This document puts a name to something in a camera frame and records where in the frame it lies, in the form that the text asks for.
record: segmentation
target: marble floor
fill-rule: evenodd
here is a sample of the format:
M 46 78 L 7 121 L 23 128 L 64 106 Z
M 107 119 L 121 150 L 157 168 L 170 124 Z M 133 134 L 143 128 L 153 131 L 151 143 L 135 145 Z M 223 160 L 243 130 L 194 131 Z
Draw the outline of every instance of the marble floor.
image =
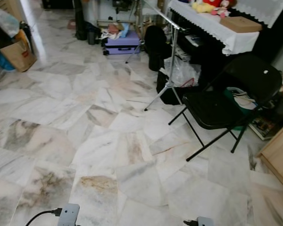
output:
M 255 157 L 264 143 L 252 131 L 234 154 L 229 135 L 186 162 L 200 144 L 182 118 L 167 125 L 182 107 L 158 100 L 143 111 L 156 95 L 147 55 L 127 65 L 127 56 L 103 56 L 66 28 L 72 17 L 42 12 L 38 61 L 0 77 L 0 226 L 69 202 L 82 226 L 181 226 L 198 216 L 283 226 L 283 186 Z M 204 141 L 220 133 L 189 117 Z

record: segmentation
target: purple suitcase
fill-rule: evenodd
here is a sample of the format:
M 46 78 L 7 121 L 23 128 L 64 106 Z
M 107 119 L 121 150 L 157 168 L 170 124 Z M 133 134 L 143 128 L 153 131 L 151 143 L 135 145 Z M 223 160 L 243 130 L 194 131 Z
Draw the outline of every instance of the purple suitcase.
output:
M 135 31 L 128 31 L 127 36 L 125 38 L 119 39 L 109 39 L 107 43 L 105 43 L 106 51 L 104 53 L 107 54 L 128 54 L 133 53 L 137 46 L 140 44 L 140 39 Z

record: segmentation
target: white plastic bag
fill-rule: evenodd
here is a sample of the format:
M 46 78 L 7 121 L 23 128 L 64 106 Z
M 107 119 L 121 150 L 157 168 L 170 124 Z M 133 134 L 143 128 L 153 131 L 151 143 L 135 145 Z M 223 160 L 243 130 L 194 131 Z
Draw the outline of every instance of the white plastic bag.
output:
M 19 21 L 0 9 L 0 28 L 12 38 L 19 33 Z
M 165 73 L 170 75 L 171 68 L 171 57 L 164 60 L 165 62 Z M 172 81 L 175 87 L 191 87 L 198 86 L 198 79 L 201 72 L 200 65 L 191 65 L 187 62 L 182 61 L 179 57 L 174 58 L 174 69 Z

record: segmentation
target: plush toy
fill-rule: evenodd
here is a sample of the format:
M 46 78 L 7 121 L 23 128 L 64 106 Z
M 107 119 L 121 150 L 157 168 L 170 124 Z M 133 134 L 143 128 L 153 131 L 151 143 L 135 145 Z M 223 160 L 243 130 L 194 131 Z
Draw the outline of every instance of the plush toy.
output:
M 192 8 L 198 13 L 210 13 L 214 8 L 220 6 L 221 0 L 203 0 L 202 3 L 198 0 L 192 4 Z
M 228 8 L 236 5 L 236 0 L 222 0 L 220 7 L 216 7 L 211 11 L 212 15 L 220 15 L 221 18 L 229 16 L 231 12 L 227 11 Z

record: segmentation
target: white fabric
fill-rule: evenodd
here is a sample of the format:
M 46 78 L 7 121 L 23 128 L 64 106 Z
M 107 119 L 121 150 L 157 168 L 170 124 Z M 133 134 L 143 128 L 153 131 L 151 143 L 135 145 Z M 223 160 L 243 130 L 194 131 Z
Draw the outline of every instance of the white fabric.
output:
M 283 10 L 283 0 L 238 0 L 233 8 L 252 15 L 271 28 Z
M 259 32 L 236 33 L 220 24 L 219 16 L 213 16 L 209 13 L 197 13 L 188 3 L 172 0 L 169 7 L 223 42 L 225 47 L 222 49 L 222 53 L 225 55 L 252 51 L 259 36 Z

